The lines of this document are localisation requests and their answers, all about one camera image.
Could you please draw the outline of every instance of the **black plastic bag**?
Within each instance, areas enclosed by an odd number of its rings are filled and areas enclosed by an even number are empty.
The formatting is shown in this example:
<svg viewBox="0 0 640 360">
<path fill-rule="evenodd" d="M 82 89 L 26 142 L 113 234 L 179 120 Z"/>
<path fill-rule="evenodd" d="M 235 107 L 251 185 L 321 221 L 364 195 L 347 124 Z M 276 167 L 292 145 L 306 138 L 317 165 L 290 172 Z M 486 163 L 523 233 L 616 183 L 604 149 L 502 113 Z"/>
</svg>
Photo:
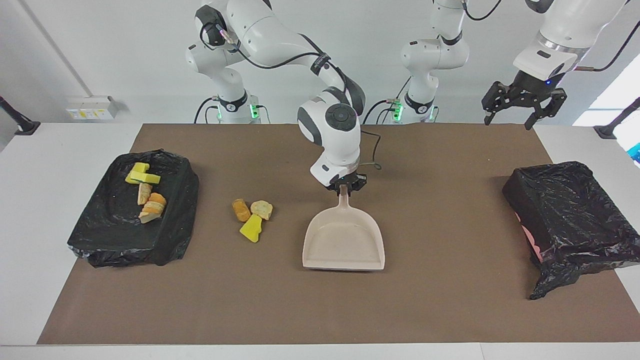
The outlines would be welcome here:
<svg viewBox="0 0 640 360">
<path fill-rule="evenodd" d="M 531 300 L 582 274 L 640 261 L 640 236 L 585 164 L 516 169 L 502 193 L 520 218 L 531 260 L 540 269 Z"/>
<path fill-rule="evenodd" d="M 141 224 L 138 185 L 125 182 L 136 162 L 160 175 L 153 192 L 167 205 L 161 218 Z M 191 240 L 198 202 L 198 176 L 189 160 L 163 150 L 120 155 L 107 169 L 67 242 L 94 267 L 136 263 L 165 265 L 182 259 Z"/>
</svg>

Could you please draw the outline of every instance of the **bread piece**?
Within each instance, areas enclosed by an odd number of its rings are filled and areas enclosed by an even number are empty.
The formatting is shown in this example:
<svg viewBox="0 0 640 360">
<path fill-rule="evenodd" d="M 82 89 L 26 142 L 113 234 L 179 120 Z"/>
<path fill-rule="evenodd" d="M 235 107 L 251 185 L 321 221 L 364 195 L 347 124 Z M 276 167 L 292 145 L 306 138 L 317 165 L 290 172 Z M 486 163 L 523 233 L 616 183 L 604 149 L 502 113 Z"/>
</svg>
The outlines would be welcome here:
<svg viewBox="0 0 640 360">
<path fill-rule="evenodd" d="M 149 197 L 151 196 L 152 186 L 149 184 L 141 183 L 138 185 L 138 205 L 144 205 L 149 201 Z"/>
<path fill-rule="evenodd" d="M 158 193 L 151 193 L 151 195 L 149 195 L 149 199 L 147 199 L 147 201 L 153 201 L 153 202 L 159 202 L 160 204 L 166 206 L 166 199 L 164 198 L 164 196 L 158 194 Z"/>
<path fill-rule="evenodd" d="M 251 204 L 251 212 L 263 218 L 264 220 L 269 220 L 272 211 L 273 205 L 264 200 L 256 201 Z"/>
<path fill-rule="evenodd" d="M 246 207 L 244 199 L 234 200 L 231 206 L 234 208 L 234 213 L 236 213 L 238 221 L 246 222 L 251 217 L 251 211 Z"/>
<path fill-rule="evenodd" d="M 148 208 L 146 206 L 144 208 L 142 208 L 142 212 L 143 213 L 154 213 L 154 214 L 162 215 L 162 210 L 156 209 L 156 208 Z"/>
<path fill-rule="evenodd" d="M 150 222 L 153 219 L 157 219 L 160 217 L 160 214 L 156 214 L 156 213 L 146 213 L 146 212 L 141 212 L 140 215 L 138 215 L 138 218 L 140 219 L 140 222 L 142 224 L 146 224 L 147 222 Z"/>
<path fill-rule="evenodd" d="M 142 211 L 161 214 L 164 211 L 164 205 L 159 202 L 147 201 Z"/>
</svg>

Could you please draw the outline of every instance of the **power socket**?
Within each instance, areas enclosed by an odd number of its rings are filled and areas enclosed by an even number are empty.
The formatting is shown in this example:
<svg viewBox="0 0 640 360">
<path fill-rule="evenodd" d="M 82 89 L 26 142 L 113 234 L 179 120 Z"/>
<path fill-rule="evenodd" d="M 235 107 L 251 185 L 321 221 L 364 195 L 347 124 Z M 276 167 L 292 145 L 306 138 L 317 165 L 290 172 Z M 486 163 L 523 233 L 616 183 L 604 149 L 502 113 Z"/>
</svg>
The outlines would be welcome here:
<svg viewBox="0 0 640 360">
<path fill-rule="evenodd" d="M 70 98 L 67 112 L 74 120 L 113 120 L 118 113 L 110 96 Z"/>
</svg>

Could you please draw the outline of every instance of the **brown paper surface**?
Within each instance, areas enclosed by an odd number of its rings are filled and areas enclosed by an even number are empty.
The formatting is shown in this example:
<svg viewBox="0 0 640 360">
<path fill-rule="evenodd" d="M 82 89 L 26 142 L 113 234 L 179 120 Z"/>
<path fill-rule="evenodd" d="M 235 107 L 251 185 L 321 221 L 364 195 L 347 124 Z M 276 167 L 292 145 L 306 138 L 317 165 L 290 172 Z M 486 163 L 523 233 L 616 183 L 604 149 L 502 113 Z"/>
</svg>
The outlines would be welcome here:
<svg viewBox="0 0 640 360">
<path fill-rule="evenodd" d="M 132 152 L 163 148 L 200 177 L 193 238 L 166 266 L 78 259 L 39 344 L 306 344 L 640 341 L 613 271 L 527 300 L 538 278 L 500 190 L 514 168 L 550 163 L 521 125 L 366 127 L 382 171 L 351 205 L 382 231 L 382 272 L 306 270 L 305 231 L 337 204 L 309 174 L 321 149 L 297 125 L 144 125 Z M 374 143 L 363 135 L 362 161 Z M 274 207 L 260 242 L 231 203 Z"/>
</svg>

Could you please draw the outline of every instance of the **dustpan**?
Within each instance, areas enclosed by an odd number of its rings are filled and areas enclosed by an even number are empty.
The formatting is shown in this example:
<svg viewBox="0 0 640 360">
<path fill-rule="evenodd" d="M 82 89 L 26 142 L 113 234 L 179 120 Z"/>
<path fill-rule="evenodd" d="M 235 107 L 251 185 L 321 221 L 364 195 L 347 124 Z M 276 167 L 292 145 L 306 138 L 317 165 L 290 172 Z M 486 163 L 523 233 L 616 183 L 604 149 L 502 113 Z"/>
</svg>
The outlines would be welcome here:
<svg viewBox="0 0 640 360">
<path fill-rule="evenodd" d="M 340 187 L 338 206 L 311 220 L 302 249 L 302 266 L 352 271 L 384 269 L 380 228 L 369 214 L 349 206 L 345 185 Z"/>
</svg>

